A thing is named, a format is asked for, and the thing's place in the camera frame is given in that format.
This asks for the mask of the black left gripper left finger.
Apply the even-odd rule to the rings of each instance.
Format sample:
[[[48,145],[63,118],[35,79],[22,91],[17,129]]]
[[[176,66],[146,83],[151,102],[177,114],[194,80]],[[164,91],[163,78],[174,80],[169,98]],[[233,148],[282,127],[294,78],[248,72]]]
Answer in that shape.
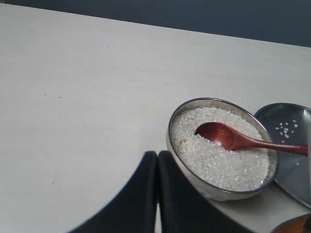
[[[157,154],[144,153],[122,190],[72,233],[153,233],[157,209]]]

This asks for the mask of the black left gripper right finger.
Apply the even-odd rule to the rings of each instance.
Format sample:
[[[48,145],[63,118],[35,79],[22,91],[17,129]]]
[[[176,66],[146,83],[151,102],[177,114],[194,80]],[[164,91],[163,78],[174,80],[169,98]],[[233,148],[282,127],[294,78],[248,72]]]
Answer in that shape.
[[[252,233],[209,203],[188,181],[173,155],[158,154],[157,179],[163,233]]]

